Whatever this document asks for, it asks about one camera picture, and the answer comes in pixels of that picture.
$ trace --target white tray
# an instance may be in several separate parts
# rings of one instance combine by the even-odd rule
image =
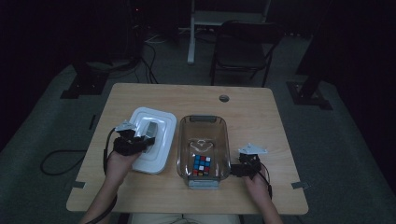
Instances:
[[[165,167],[172,145],[177,119],[175,115],[147,107],[137,108],[130,122],[136,126],[135,136],[142,136],[150,122],[157,123],[155,143],[134,162],[136,171],[158,174]]]

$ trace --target person's right arm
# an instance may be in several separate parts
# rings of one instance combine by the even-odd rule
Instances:
[[[259,207],[262,212],[265,224],[283,223],[273,204],[270,194],[268,193],[268,186],[260,175],[255,175],[253,179],[248,176],[243,177],[247,186],[247,191],[250,194],[253,202]]]

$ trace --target clothing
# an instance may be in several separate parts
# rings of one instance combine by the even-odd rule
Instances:
[[[240,224],[238,215],[132,214],[130,224]]]

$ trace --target person's left hand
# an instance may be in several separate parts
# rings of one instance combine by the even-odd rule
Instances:
[[[113,151],[107,160],[106,182],[119,187],[125,176],[132,169],[132,164],[140,156],[136,153],[132,156],[122,156],[120,153]]]

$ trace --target wooden table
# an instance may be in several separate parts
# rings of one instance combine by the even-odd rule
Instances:
[[[228,95],[230,101],[221,102],[219,97],[222,94]],[[308,211],[303,190],[291,186],[291,183],[299,182],[300,179],[271,90],[131,83],[115,84],[107,99],[78,173],[77,182],[84,182],[85,186],[83,189],[72,189],[67,201],[68,210],[88,209],[105,179],[102,157],[109,131],[125,119],[129,120],[140,106],[173,113],[177,117],[175,136],[164,170],[157,175],[130,172],[120,187],[119,199],[113,211],[259,213],[248,196],[242,178],[230,175],[220,182],[219,189],[189,189],[177,174],[178,123],[192,114],[210,114],[225,119],[231,164],[239,163],[237,150],[247,143],[267,148],[269,153],[260,158],[270,172],[273,202],[279,214],[302,215]]]

